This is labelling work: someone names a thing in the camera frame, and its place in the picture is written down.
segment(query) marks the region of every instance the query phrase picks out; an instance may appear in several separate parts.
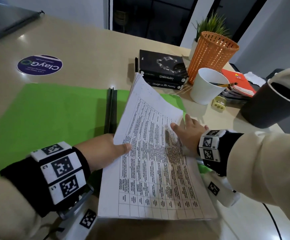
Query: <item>hand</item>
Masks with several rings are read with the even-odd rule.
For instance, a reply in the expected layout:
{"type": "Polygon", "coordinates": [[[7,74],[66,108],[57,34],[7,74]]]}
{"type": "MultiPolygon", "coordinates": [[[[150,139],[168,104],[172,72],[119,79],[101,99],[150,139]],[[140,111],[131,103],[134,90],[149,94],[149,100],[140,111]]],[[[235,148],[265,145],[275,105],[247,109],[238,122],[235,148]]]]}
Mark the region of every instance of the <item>hand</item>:
{"type": "Polygon", "coordinates": [[[209,128],[207,125],[202,126],[188,114],[185,115],[185,125],[186,129],[183,129],[179,125],[171,123],[171,129],[180,138],[183,145],[196,154],[200,137],[205,131],[209,130],[209,128]]]}
{"type": "Polygon", "coordinates": [[[114,145],[113,137],[114,134],[104,134],[75,145],[86,158],[91,172],[107,167],[131,150],[129,143],[114,145]]]}

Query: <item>red book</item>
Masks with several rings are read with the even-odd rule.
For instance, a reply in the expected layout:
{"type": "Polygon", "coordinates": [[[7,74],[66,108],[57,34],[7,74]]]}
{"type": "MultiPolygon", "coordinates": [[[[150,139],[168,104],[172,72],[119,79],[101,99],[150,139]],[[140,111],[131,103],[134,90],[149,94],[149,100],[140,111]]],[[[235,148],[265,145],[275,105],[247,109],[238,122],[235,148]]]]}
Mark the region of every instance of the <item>red book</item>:
{"type": "Polygon", "coordinates": [[[222,73],[228,79],[229,83],[238,83],[231,87],[235,92],[247,97],[252,97],[256,93],[255,89],[253,89],[243,73],[232,72],[226,69],[222,69],[222,73]]]}

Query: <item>white plant pot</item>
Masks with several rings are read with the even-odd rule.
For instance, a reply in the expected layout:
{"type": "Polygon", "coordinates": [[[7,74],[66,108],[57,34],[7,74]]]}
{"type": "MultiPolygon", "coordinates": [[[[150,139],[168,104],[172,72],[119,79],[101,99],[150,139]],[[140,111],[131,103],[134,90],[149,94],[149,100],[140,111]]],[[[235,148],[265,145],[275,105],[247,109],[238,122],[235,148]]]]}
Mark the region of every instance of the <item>white plant pot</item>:
{"type": "Polygon", "coordinates": [[[192,49],[190,50],[190,53],[189,53],[189,56],[188,56],[188,59],[189,60],[192,60],[193,58],[193,55],[195,53],[195,49],[197,47],[197,42],[195,41],[195,39],[193,40],[193,43],[192,43],[192,49]]]}

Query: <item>black mug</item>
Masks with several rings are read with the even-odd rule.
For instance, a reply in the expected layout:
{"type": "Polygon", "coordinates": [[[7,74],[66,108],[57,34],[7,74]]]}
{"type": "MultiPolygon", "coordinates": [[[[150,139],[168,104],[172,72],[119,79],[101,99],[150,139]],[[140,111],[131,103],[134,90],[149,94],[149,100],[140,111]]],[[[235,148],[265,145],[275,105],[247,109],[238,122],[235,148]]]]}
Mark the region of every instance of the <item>black mug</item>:
{"type": "Polygon", "coordinates": [[[267,82],[243,105],[240,113],[252,125],[268,128],[290,116],[290,89],[267,82]]]}

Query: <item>oval sticker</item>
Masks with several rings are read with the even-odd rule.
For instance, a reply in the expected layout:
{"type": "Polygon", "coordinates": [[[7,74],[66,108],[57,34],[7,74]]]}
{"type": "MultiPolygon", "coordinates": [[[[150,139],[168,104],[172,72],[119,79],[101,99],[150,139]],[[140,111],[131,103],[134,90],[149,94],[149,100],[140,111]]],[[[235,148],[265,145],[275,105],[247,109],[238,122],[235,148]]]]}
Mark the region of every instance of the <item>oval sticker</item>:
{"type": "Polygon", "coordinates": [[[25,74],[43,76],[58,72],[63,66],[63,62],[47,55],[35,55],[22,59],[17,64],[17,69],[25,74]]]}

